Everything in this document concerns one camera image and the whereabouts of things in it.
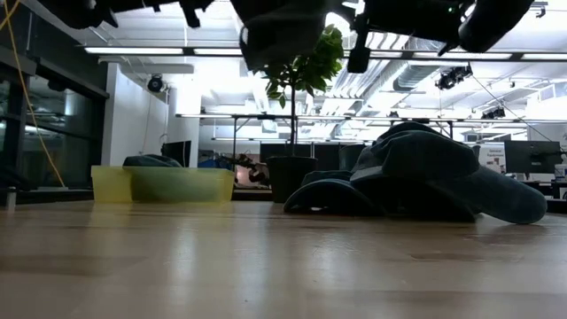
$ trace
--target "yellow cable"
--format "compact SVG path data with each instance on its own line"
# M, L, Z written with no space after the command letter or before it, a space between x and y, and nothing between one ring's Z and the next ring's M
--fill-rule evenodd
M12 17L12 15L16 12L16 9L18 9L18 5L19 2L21 0L16 0L16 3L14 4L14 6L10 9L9 13L6 13L6 18L4 18L4 21L2 21L2 23L0 23L0 31L2 31L2 29L4 28L4 26L6 25L6 22L8 22L8 20Z
M12 8L12 13L15 10L16 6L18 5L19 1L16 0L16 3L14 4L14 7ZM18 67L18 74L19 74L19 80L21 81L21 88L24 90L24 96L26 97L26 102L27 102L27 108L29 109L29 111L32 114L32 120L34 122L35 125L35 130L37 131L37 136L39 136L39 141L42 144L42 148L43 151L45 152L45 155L47 156L47 159L49 160L50 164L51 164L51 168L53 168L53 171L55 172L55 175L57 176L57 178L59 179L59 182L61 183L61 187L65 187L65 183L63 183L63 179L61 178L61 175L59 174L59 171L57 170L57 168L55 167L55 164L53 163L53 159L50 156L50 153L47 151L47 147L45 146L45 143L43 142L43 137L39 131L39 127L37 126L37 120L35 119L35 113L34 113L34 108L32 107L31 102L29 101L29 95L27 93L27 88L26 88L26 81L24 80L24 74L21 72L21 66L19 64L19 57L18 57L18 52L17 52L17 47L16 47L16 40L14 39L14 33L12 30L12 24L10 22L10 13L8 12L8 4L6 2L6 0L4 0L4 11L6 12L6 18L5 18L5 22L8 23L8 31L10 31L10 39L12 40L12 49L14 51L14 58L16 59L16 66Z

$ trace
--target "yellow plastic bin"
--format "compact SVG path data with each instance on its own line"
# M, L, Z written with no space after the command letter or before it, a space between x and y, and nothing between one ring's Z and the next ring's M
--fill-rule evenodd
M98 203L222 203L234 173L220 168L92 167Z

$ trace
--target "small tree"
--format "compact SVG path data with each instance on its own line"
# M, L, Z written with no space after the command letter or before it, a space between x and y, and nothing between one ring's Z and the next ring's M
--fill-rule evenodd
M285 88L291 87L291 156L295 155L295 96L305 90L312 97L316 89L325 91L327 83L341 70L343 58L343 35L333 25L327 26L315 49L310 54L301 54L288 61L273 62L258 71L269 79L266 92L269 98L278 99L285 107Z

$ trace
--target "potted plant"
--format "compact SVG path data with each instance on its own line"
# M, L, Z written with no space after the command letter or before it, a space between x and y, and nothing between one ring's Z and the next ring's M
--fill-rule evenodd
M270 183L276 203L283 203L296 191L303 177L316 169L317 159L295 156L296 135L296 92L306 91L312 97L316 90L325 91L326 80L331 80L341 70L343 58L343 36L333 25L327 26L315 49L308 54L298 55L287 61L270 63L258 71L269 79L266 86L268 97L279 100L285 107L287 96L284 91L291 89L291 141L288 156L268 159Z

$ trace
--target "green leaves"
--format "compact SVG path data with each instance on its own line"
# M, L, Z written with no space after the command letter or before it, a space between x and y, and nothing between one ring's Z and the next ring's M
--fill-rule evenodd
M343 36L333 25L327 26L315 49L310 54L295 57L289 63L274 62L261 69L269 79L266 86L268 97L278 99L280 106L285 107L284 89L305 90L315 96L315 90L325 91L327 81L337 76L343 68L342 58Z

